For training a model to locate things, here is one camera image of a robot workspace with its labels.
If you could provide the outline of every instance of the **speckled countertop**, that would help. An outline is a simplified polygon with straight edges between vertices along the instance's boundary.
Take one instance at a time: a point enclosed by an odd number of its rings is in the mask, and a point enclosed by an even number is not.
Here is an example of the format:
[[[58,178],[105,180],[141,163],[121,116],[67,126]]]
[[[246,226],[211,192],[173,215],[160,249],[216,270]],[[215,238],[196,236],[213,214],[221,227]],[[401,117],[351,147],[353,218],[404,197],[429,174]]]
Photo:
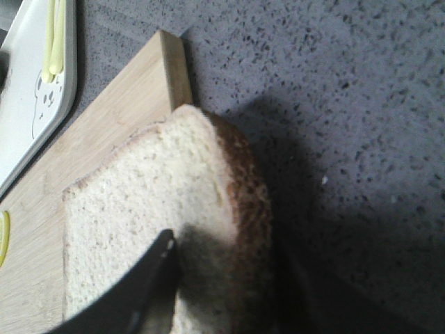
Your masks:
[[[196,104],[245,132],[276,224],[379,308],[445,333],[444,22],[440,0],[80,1],[66,126],[155,30],[180,35]]]

